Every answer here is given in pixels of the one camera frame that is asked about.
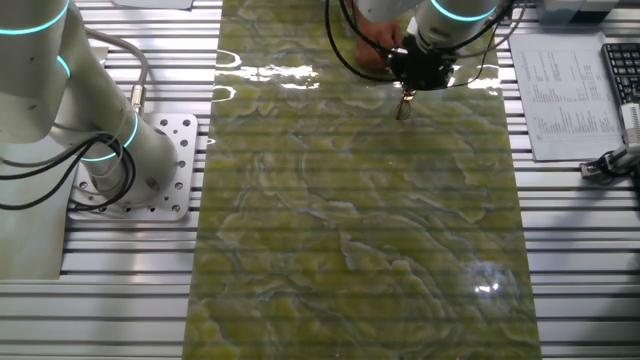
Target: black keyboard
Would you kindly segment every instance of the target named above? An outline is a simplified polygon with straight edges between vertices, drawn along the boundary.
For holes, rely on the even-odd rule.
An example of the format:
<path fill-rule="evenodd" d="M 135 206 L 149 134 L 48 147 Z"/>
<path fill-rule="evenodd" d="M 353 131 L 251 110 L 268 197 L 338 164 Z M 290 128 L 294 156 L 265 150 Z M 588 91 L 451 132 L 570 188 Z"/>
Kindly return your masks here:
<path fill-rule="evenodd" d="M 602 56 L 618 105 L 637 102 L 640 86 L 640 44 L 605 44 Z"/>

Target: hand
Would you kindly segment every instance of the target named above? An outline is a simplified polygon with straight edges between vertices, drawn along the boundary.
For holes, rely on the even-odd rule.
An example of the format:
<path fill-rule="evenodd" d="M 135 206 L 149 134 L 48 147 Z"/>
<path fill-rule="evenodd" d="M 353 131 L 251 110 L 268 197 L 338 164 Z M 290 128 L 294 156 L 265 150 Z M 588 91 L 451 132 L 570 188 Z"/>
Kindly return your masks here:
<path fill-rule="evenodd" d="M 358 18 L 360 32 L 371 41 L 387 49 L 391 49 L 394 45 L 402 44 L 403 35 L 400 31 L 400 26 L 395 20 L 385 23 L 373 23 L 363 16 L 358 16 Z M 356 61 L 370 70 L 383 70 L 387 66 L 378 55 L 378 52 L 360 37 L 358 37 L 356 44 Z"/>

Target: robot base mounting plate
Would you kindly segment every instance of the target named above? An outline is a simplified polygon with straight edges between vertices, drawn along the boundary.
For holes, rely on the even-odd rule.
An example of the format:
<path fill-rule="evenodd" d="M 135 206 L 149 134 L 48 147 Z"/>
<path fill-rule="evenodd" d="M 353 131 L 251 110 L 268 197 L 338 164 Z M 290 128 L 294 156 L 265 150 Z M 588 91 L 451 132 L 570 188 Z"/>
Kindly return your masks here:
<path fill-rule="evenodd" d="M 144 119 L 152 127 L 167 134 L 175 145 L 178 164 L 171 184 L 145 204 L 125 207 L 114 204 L 101 211 L 69 212 L 71 219 L 91 222 L 179 222 L 188 214 L 198 138 L 198 120 L 193 115 L 183 114 L 145 114 Z M 106 201 L 102 196 L 92 196 L 78 190 L 81 188 L 95 192 L 89 173 L 83 166 L 78 167 L 73 184 L 71 198 L 96 205 Z"/>

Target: teal light ring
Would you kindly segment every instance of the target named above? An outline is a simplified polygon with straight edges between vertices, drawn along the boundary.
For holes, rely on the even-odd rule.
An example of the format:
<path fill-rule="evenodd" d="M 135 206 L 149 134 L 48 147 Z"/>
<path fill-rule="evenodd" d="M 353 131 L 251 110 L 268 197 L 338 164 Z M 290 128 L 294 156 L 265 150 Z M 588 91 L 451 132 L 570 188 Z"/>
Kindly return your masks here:
<path fill-rule="evenodd" d="M 69 69 L 69 65 L 67 65 L 67 62 L 64 61 L 64 59 L 62 57 L 60 57 L 60 56 L 58 56 L 58 62 L 60 63 L 60 65 L 62 65 L 64 70 L 67 72 L 67 77 L 70 78 L 71 77 L 71 70 Z"/>
<path fill-rule="evenodd" d="M 484 15 L 479 15 L 479 16 L 460 16 L 460 15 L 456 15 L 456 14 L 450 12 L 449 10 L 443 8 L 442 5 L 440 5 L 437 0 L 431 0 L 431 3 L 433 4 L 433 6 L 436 7 L 436 9 L 438 9 L 441 13 L 443 13 L 447 17 L 449 17 L 449 18 L 451 18 L 453 20 L 465 21 L 465 22 L 482 20 L 482 19 L 486 18 L 487 16 L 491 15 L 496 10 L 496 8 L 494 7 L 493 9 L 491 9 L 491 11 L 489 11 L 488 13 L 486 13 Z"/>
<path fill-rule="evenodd" d="M 42 30 L 50 27 L 51 25 L 57 23 L 58 20 L 62 19 L 64 14 L 67 13 L 67 10 L 69 9 L 69 4 L 70 3 L 71 3 L 71 0 L 67 0 L 67 4 L 64 6 L 64 9 L 62 9 L 60 14 L 58 14 L 58 16 L 56 16 L 53 20 L 49 21 L 46 24 L 43 24 L 43 25 L 40 25 L 40 26 L 36 26 L 34 28 L 21 29 L 21 30 L 0 29 L 0 35 L 27 35 L 27 34 L 36 33 L 38 31 L 42 31 Z"/>
<path fill-rule="evenodd" d="M 136 114 L 136 123 L 133 127 L 133 132 L 131 133 L 131 136 L 129 137 L 129 140 L 127 140 L 127 142 L 124 144 L 124 147 L 128 147 L 129 145 L 131 145 L 131 142 L 133 141 L 133 138 L 136 137 L 136 133 L 138 132 L 138 113 Z M 110 155 L 107 156 L 103 156 L 101 158 L 98 159 L 82 159 L 82 161 L 88 161 L 88 162 L 98 162 L 98 161 L 104 161 L 104 160 L 109 160 L 112 157 L 116 156 L 116 153 L 112 153 Z"/>

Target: green marble slab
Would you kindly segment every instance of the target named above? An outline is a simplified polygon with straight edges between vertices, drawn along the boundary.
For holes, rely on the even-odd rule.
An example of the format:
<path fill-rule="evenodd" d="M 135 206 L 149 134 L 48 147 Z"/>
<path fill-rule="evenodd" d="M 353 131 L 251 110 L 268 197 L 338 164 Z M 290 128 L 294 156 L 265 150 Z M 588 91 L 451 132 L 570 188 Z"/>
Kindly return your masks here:
<path fill-rule="evenodd" d="M 184 359 L 541 358 L 495 53 L 399 122 L 320 1 L 225 0 L 219 48 Z"/>

